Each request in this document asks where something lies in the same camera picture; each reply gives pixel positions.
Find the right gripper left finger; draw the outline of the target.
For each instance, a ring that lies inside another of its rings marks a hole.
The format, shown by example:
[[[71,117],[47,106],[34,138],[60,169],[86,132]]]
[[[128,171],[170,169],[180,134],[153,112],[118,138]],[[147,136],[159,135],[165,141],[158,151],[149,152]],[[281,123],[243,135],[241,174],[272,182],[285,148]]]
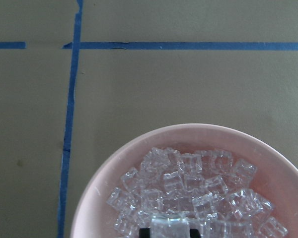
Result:
[[[139,238],[150,238],[150,228],[140,228]]]

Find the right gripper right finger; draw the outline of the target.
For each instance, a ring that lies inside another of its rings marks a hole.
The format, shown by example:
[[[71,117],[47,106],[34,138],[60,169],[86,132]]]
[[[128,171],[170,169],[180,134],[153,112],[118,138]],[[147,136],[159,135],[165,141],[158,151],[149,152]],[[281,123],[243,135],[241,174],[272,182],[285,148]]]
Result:
[[[198,229],[190,229],[190,238],[200,238],[200,232]]]

